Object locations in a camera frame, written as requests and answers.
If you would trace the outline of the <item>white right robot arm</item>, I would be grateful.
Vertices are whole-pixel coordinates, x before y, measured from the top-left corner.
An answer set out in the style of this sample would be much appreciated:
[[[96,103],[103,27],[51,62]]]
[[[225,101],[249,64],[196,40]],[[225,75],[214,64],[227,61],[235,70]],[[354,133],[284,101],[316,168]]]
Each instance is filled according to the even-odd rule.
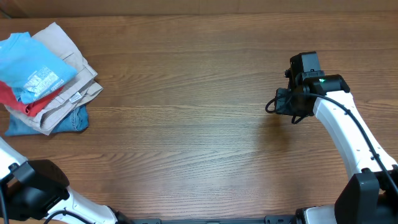
[[[333,205],[303,208],[297,223],[397,223],[397,162],[377,142],[341,75],[286,75],[271,103],[273,113],[297,124],[315,116],[328,131],[349,181]]]

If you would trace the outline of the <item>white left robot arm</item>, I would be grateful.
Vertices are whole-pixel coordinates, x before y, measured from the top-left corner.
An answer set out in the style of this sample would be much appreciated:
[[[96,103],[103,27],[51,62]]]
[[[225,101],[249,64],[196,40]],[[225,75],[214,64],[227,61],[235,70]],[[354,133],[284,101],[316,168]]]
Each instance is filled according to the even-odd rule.
[[[72,224],[131,224],[132,220],[70,187],[62,170],[48,159],[29,160],[1,140],[1,218],[58,220]]]

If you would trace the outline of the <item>light blue printed t-shirt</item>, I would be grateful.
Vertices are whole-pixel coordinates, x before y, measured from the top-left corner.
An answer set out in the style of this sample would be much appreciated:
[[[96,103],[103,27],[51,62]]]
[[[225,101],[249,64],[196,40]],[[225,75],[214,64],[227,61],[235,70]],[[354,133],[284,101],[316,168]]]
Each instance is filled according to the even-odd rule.
[[[13,33],[1,41],[1,81],[16,100],[33,103],[64,86],[77,70],[28,32]]]

